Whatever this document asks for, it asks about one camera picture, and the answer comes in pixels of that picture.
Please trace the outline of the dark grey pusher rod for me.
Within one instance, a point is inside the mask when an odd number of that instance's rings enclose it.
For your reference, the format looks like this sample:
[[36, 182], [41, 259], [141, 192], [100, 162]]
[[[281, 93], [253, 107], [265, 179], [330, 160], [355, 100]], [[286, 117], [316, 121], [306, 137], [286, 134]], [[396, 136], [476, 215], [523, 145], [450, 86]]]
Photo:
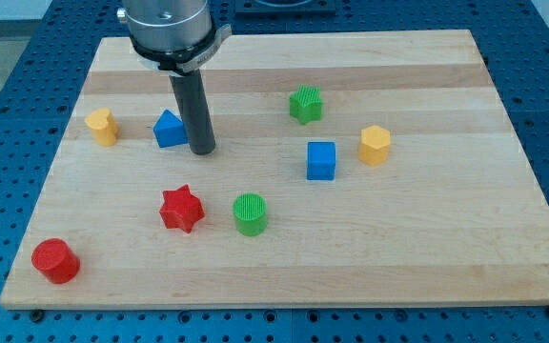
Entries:
[[191, 151], [197, 155], [213, 152], [214, 129], [200, 70], [170, 76], [170, 81]]

